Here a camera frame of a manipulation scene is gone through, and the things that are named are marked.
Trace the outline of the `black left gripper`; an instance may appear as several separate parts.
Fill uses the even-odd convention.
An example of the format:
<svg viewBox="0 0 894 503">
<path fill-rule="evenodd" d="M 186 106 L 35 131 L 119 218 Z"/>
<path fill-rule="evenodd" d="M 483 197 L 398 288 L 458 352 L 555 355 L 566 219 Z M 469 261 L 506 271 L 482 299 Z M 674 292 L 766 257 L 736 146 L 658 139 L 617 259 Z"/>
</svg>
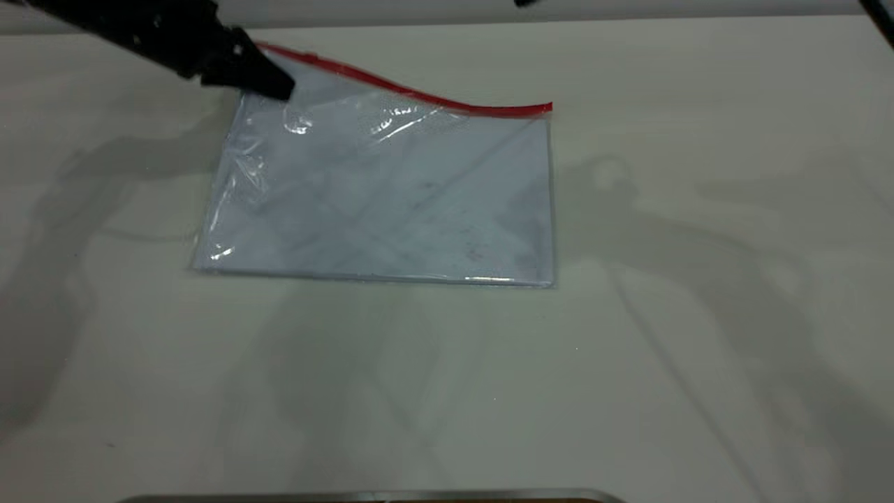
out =
<svg viewBox="0 0 894 503">
<path fill-rule="evenodd" d="M 146 57 L 202 86 L 239 89 L 288 101 L 293 77 L 258 48 L 244 29 L 225 25 L 213 1 L 154 1 L 143 36 Z"/>
</svg>

